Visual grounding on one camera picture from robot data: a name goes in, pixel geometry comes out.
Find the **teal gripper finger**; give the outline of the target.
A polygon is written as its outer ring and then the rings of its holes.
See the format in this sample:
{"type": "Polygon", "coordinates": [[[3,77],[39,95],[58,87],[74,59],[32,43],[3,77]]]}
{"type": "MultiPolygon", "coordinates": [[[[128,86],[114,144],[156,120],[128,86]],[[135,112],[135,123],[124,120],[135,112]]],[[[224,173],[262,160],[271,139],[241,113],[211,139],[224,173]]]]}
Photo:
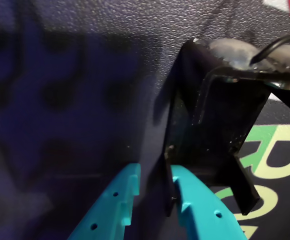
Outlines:
{"type": "Polygon", "coordinates": [[[234,214],[191,171],[172,165],[172,180],[179,192],[178,219],[189,240],[245,240],[234,214]]]}
{"type": "Polygon", "coordinates": [[[141,165],[130,163],[110,182],[68,237],[69,240],[123,240],[140,194],[141,165]]]}

